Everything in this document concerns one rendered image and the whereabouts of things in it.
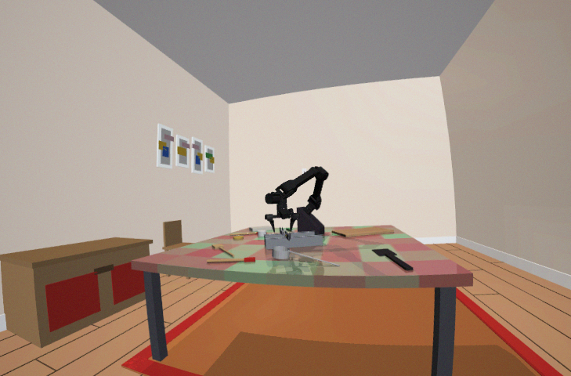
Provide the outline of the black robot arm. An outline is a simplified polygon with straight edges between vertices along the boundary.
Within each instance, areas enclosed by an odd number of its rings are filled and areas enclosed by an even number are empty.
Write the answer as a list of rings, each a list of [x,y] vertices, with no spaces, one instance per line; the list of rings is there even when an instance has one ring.
[[[311,167],[307,172],[303,173],[296,179],[288,180],[279,185],[275,189],[276,192],[266,194],[265,201],[267,204],[286,204],[287,198],[293,195],[302,184],[308,182],[313,177],[316,177],[313,194],[309,196],[309,199],[307,200],[309,202],[308,205],[302,209],[310,216],[314,209],[320,209],[322,202],[320,195],[323,188],[323,182],[328,178],[328,176],[329,172],[327,172],[323,167]],[[291,215],[294,214],[294,211],[293,208],[287,209],[287,206],[284,206],[282,209],[281,207],[278,208],[277,214],[282,219],[289,219]]]

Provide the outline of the dark grey roasting tin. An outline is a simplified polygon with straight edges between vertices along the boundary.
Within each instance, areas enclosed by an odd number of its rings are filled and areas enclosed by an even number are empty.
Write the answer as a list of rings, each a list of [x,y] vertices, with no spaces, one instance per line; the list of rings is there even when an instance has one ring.
[[[287,248],[311,247],[323,245],[323,234],[316,231],[307,231],[303,233],[288,233],[291,239],[288,240],[284,235],[265,233],[264,244],[266,249],[272,249],[275,246],[284,246]]]

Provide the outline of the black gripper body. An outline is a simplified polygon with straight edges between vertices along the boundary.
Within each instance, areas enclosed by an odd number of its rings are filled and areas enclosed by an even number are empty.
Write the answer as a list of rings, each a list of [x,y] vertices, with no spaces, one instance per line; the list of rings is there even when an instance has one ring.
[[[281,207],[284,208],[284,206],[287,206],[287,204],[276,204],[276,213],[278,212],[278,208]],[[273,214],[265,214],[265,220],[273,220],[273,219],[278,219],[281,218],[280,216],[277,215],[273,215]],[[298,213],[294,213],[293,215],[291,215],[292,219],[300,219],[300,215]]]

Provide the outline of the wooden board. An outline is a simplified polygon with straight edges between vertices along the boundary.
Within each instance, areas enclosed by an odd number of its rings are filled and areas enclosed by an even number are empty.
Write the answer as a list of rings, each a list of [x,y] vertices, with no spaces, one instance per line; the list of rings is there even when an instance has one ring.
[[[349,230],[332,230],[332,233],[336,233],[342,237],[354,237],[354,236],[364,236],[364,235],[374,235],[381,233],[392,233],[394,230],[387,230],[384,228],[379,228],[376,226],[364,227],[360,229],[349,229]]]

